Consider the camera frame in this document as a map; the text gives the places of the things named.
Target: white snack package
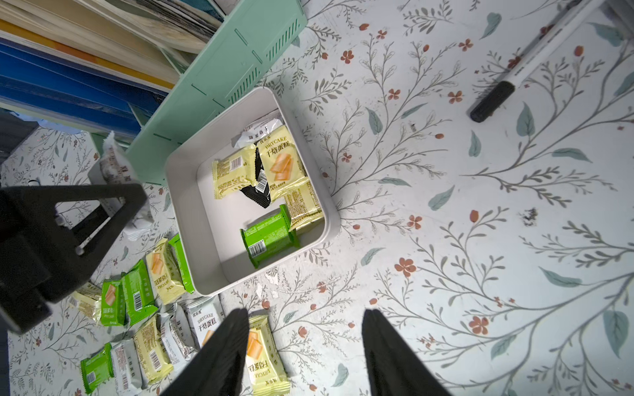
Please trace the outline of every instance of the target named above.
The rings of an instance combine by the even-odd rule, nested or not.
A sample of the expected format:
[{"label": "white snack package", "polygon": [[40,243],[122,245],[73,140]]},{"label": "white snack package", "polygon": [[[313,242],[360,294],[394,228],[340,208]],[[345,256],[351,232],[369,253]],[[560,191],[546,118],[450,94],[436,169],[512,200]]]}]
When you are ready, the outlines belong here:
[{"label": "white snack package", "polygon": [[183,308],[175,303],[171,312],[159,314],[159,318],[161,341],[174,366],[174,372],[180,373],[197,352],[187,317]]},{"label": "white snack package", "polygon": [[[88,172],[92,184],[141,184],[132,164],[115,142],[114,132],[111,132],[103,141],[103,155],[99,159],[98,165],[98,167],[95,165]],[[118,198],[100,199],[100,202],[110,217],[114,216],[122,206]],[[150,200],[148,199],[134,218],[126,224],[123,233],[129,240],[136,241],[141,235],[150,231],[153,223],[154,218],[150,211]]]},{"label": "white snack package", "polygon": [[113,342],[110,350],[112,369],[115,374],[117,395],[134,396],[141,393],[143,379],[141,366],[134,348],[134,340]]},{"label": "white snack package", "polygon": [[195,300],[187,305],[187,311],[191,332],[196,335],[198,347],[202,348],[224,320],[220,297],[216,295]]},{"label": "white snack package", "polygon": [[233,147],[243,148],[250,144],[255,144],[258,140],[275,131],[282,125],[284,125],[284,119],[282,119],[279,109],[273,110],[259,120],[251,123],[248,127],[244,128],[244,131],[242,131]]}]

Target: mint green shelf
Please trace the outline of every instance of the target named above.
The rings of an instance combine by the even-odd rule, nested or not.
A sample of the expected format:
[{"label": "mint green shelf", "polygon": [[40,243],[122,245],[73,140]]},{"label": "mint green shelf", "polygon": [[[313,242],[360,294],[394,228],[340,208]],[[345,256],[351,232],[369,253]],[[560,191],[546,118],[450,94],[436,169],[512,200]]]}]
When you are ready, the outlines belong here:
[{"label": "mint green shelf", "polygon": [[139,178],[165,184],[172,151],[247,94],[306,24],[298,0],[241,0],[128,148]]}]

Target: floral pattern surface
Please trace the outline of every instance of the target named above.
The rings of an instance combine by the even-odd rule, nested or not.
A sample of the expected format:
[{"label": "floral pattern surface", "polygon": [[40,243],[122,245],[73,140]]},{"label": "floral pattern surface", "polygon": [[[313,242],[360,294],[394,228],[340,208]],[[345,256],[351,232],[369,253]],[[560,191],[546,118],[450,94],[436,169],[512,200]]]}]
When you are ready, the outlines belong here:
[{"label": "floral pattern surface", "polygon": [[[292,395],[369,394],[365,309],[455,395],[632,388],[634,43],[598,11],[490,119],[468,117],[569,3],[304,0],[308,27],[261,84],[297,117],[340,234],[221,295],[269,312]],[[97,157],[39,129],[2,184],[82,184]],[[177,232],[168,190],[145,188],[151,233],[120,238],[93,281]],[[11,394],[85,394],[79,361],[123,333],[62,302],[10,335]]]}]

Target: black snack package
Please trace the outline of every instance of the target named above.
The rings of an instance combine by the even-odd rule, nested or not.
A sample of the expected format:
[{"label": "black snack package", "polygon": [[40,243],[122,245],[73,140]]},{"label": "black snack package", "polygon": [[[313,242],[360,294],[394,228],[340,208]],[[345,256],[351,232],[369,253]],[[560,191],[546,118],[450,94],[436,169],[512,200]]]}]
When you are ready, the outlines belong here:
[{"label": "black snack package", "polygon": [[241,191],[247,198],[257,202],[262,208],[268,208],[271,204],[271,193],[269,192],[269,184],[266,181],[266,173],[264,172],[258,150],[256,150],[256,180],[257,186],[247,186]]}]

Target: white storage box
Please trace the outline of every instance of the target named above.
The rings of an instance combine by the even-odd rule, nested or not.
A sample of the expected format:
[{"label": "white storage box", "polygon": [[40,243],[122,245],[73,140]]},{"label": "white storage box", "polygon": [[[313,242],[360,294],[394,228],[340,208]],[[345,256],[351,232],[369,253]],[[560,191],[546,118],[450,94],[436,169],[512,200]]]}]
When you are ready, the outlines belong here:
[{"label": "white storage box", "polygon": [[[255,269],[240,229],[277,210],[284,198],[271,202],[266,209],[239,191],[217,200],[211,164],[236,151],[231,138],[277,108],[295,140],[325,221],[299,236],[299,249],[280,252]],[[194,288],[203,295],[231,288],[282,260],[321,245],[339,232],[339,213],[297,121],[268,88],[255,88],[189,138],[169,156],[165,173]]]}]

